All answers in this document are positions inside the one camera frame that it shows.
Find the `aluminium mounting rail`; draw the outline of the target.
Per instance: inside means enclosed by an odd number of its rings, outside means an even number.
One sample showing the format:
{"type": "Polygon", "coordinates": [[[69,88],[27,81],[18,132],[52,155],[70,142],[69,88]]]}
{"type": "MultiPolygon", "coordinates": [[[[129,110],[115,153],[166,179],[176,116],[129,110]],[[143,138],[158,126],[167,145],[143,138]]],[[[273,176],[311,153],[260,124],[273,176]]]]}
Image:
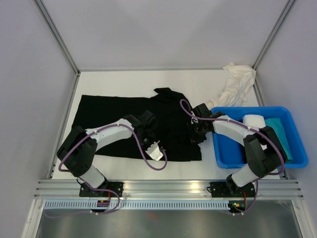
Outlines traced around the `aluminium mounting rail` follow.
{"type": "MultiPolygon", "coordinates": [[[[213,197],[207,191],[210,180],[124,180],[125,200],[228,200],[213,197]]],[[[295,179],[269,179],[258,182],[258,200],[303,200],[300,185],[295,179]]],[[[80,199],[80,185],[76,180],[40,180],[34,192],[38,199],[80,199]]]]}

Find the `rolled white t-shirt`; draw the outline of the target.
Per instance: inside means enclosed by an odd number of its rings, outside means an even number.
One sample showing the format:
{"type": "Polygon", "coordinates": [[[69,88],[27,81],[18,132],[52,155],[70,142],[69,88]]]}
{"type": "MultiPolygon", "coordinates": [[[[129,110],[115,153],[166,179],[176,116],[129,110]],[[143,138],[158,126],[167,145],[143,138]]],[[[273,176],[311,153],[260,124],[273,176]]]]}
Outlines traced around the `rolled white t-shirt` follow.
{"type": "Polygon", "coordinates": [[[263,128],[266,126],[265,119],[261,115],[244,115],[242,121],[249,127],[263,128]]]}

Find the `blue plastic bin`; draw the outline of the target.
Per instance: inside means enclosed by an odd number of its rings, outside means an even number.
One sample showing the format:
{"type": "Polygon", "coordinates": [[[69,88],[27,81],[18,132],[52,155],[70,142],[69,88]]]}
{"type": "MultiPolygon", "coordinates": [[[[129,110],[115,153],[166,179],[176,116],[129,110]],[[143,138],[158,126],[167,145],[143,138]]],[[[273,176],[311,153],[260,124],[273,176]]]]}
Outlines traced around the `blue plastic bin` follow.
{"type": "MultiPolygon", "coordinates": [[[[300,139],[296,125],[290,112],[284,107],[214,107],[212,113],[222,112],[234,120],[242,121],[245,115],[261,115],[265,121],[270,121],[278,136],[284,129],[285,136],[281,143],[287,154],[286,168],[303,168],[308,163],[308,157],[300,139]]],[[[244,166],[246,159],[242,145],[224,135],[213,134],[215,159],[219,167],[237,169],[244,166]]]]}

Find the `right aluminium frame post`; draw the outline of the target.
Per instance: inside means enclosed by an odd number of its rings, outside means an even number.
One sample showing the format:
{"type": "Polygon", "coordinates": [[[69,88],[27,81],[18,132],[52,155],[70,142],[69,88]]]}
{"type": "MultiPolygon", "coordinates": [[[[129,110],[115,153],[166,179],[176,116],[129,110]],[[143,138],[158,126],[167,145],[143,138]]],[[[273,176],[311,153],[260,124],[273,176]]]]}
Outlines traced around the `right aluminium frame post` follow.
{"type": "Polygon", "coordinates": [[[288,0],[284,5],[281,13],[279,14],[275,24],[273,25],[272,30],[270,31],[265,43],[263,44],[258,56],[255,59],[255,62],[252,65],[254,70],[257,70],[262,59],[264,58],[265,54],[267,53],[268,49],[270,48],[271,44],[273,43],[274,39],[276,38],[279,30],[282,28],[283,23],[286,21],[290,11],[296,4],[296,0],[288,0]]]}

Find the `crumpled cream t-shirt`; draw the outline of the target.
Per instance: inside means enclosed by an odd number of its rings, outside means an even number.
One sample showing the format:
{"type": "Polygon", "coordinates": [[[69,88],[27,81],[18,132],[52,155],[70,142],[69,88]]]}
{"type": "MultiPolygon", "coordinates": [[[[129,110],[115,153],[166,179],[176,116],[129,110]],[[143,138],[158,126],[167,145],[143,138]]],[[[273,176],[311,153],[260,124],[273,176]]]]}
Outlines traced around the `crumpled cream t-shirt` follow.
{"type": "Polygon", "coordinates": [[[229,63],[223,67],[231,75],[226,80],[221,95],[206,102],[209,110],[214,107],[240,107],[246,102],[246,95],[253,87],[256,78],[256,71],[249,65],[235,65],[229,63]]]}

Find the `aluminium frame post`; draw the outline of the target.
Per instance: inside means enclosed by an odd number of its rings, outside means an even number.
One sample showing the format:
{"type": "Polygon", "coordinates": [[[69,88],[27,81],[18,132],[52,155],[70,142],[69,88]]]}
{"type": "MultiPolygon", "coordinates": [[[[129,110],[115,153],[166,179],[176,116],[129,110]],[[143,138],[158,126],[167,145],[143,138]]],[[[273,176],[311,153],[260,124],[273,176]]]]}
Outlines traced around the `aluminium frame post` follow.
{"type": "Polygon", "coordinates": [[[270,48],[271,44],[273,43],[274,39],[276,38],[279,30],[282,28],[283,23],[286,21],[290,11],[296,4],[296,0],[288,0],[284,5],[281,13],[279,14],[275,24],[273,25],[272,30],[270,31],[265,43],[263,44],[258,56],[255,59],[255,62],[252,65],[254,70],[257,70],[262,59],[264,58],[265,54],[267,53],[268,49],[270,48]]]}
{"type": "Polygon", "coordinates": [[[67,48],[60,32],[58,31],[48,9],[46,8],[44,2],[42,0],[34,0],[33,1],[36,8],[38,9],[39,13],[41,14],[42,18],[44,19],[47,27],[49,28],[53,38],[57,42],[59,48],[61,49],[62,54],[64,55],[66,61],[68,62],[69,66],[72,68],[73,72],[76,76],[80,74],[80,70],[77,67],[69,49],[67,48]]]}

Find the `left aluminium frame post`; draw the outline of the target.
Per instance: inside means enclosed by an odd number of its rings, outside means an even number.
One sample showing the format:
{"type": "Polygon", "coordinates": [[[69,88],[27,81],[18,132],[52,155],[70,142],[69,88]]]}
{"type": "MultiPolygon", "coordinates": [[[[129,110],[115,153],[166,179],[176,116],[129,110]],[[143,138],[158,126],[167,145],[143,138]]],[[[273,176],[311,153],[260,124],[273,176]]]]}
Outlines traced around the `left aluminium frame post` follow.
{"type": "Polygon", "coordinates": [[[80,70],[77,67],[69,49],[67,48],[60,32],[58,31],[48,9],[46,8],[44,2],[42,0],[34,0],[33,1],[36,8],[38,9],[39,13],[41,14],[42,18],[44,19],[47,27],[49,28],[53,38],[57,42],[59,48],[61,49],[62,54],[64,55],[66,61],[68,62],[69,66],[72,68],[73,72],[76,76],[80,74],[80,70]]]}

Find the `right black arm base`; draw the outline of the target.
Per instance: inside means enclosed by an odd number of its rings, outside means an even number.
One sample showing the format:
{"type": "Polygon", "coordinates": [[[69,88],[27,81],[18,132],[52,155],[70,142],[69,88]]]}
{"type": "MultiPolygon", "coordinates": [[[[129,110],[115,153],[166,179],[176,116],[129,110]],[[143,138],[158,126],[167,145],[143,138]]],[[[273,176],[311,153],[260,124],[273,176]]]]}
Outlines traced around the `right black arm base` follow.
{"type": "Polygon", "coordinates": [[[207,190],[214,198],[253,198],[256,191],[252,183],[237,187],[224,181],[211,182],[207,190]]]}

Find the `black t-shirt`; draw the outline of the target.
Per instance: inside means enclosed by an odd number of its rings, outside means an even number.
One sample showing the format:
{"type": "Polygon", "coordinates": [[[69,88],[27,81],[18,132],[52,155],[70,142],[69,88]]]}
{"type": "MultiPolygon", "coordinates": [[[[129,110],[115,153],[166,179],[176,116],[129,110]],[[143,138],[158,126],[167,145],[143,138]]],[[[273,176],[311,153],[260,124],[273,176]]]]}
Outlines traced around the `black t-shirt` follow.
{"type": "Polygon", "coordinates": [[[154,136],[166,151],[168,161],[202,160],[199,145],[190,138],[188,125],[191,118],[180,107],[180,100],[185,96],[170,88],[156,88],[154,91],[156,95],[150,98],[83,95],[72,126],[96,128],[116,122],[126,115],[137,117],[149,111],[158,121],[154,136]]]}

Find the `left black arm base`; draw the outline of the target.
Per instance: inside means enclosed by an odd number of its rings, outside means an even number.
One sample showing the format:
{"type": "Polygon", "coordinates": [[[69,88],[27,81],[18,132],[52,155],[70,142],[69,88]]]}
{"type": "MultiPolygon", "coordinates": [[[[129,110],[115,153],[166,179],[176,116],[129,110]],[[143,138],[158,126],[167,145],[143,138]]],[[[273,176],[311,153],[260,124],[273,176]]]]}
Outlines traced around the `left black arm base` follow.
{"type": "Polygon", "coordinates": [[[115,197],[116,193],[122,197],[124,183],[121,181],[105,181],[98,188],[92,189],[86,183],[81,183],[80,197],[115,197]]]}

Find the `rolled teal t-shirt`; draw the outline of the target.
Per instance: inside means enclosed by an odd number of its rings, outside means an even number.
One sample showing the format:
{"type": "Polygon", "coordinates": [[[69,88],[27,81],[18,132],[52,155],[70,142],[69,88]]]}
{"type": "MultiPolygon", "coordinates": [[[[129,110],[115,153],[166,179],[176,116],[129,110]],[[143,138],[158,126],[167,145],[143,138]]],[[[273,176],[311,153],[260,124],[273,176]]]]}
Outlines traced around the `rolled teal t-shirt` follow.
{"type": "Polygon", "coordinates": [[[294,159],[287,140],[286,132],[280,118],[270,118],[265,120],[265,124],[274,129],[283,149],[287,155],[288,163],[293,163],[294,159]]]}

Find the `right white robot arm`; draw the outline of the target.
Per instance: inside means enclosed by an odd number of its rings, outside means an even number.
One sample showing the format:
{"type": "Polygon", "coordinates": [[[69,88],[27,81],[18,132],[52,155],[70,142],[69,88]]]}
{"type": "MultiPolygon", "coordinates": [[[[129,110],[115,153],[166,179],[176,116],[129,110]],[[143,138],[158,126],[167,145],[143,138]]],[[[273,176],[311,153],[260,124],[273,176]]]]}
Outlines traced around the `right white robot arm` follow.
{"type": "Polygon", "coordinates": [[[191,111],[194,122],[191,133],[195,142],[206,139],[206,134],[223,135],[244,147],[247,163],[226,179],[226,190],[232,196],[239,195],[244,187],[258,181],[273,171],[285,169],[288,158],[283,146],[270,126],[254,128],[217,112],[213,114],[205,104],[191,111]]]}

